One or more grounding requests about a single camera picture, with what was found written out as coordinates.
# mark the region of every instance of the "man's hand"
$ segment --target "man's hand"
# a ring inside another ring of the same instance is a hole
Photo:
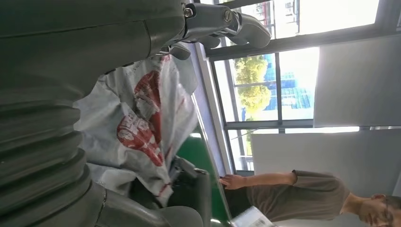
[[[226,175],[220,178],[220,182],[226,189],[234,190],[246,186],[246,178],[238,175]]]

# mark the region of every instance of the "tree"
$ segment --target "tree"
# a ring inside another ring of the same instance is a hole
[[[255,119],[250,116],[249,118],[246,119],[247,122],[251,122],[251,121],[255,121]],[[246,130],[246,136],[245,136],[245,143],[246,143],[246,151],[245,151],[245,155],[253,155],[252,153],[252,145],[251,145],[251,135],[255,130],[250,130],[247,129]]]
[[[236,84],[251,84],[264,81],[267,61],[263,56],[235,59]],[[253,114],[270,103],[270,91],[264,85],[239,87],[240,101],[246,111]]]

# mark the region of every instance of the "bolt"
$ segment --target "bolt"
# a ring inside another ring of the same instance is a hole
[[[232,14],[231,10],[226,10],[224,12],[224,21],[231,22],[232,19],[233,19],[233,14]]]
[[[193,11],[191,8],[184,9],[184,17],[189,18],[193,16]]]

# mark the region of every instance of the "green panel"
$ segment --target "green panel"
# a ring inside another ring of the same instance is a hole
[[[200,127],[197,127],[193,133],[199,133],[202,137]],[[218,182],[218,173],[214,168],[214,160],[211,158],[206,142],[203,138],[188,137],[178,151],[178,156],[187,159],[197,168],[209,172],[212,185],[212,217],[221,223],[227,223],[229,218],[224,205],[225,200],[220,193],[220,183]]]

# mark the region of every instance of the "eyeglasses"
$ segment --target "eyeglasses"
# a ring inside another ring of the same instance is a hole
[[[393,222],[394,217],[392,216],[392,213],[388,210],[387,198],[385,199],[385,202],[386,202],[386,209],[384,210],[384,217],[386,218],[386,221],[388,223],[388,225],[386,225],[386,227],[393,227],[392,222]]]

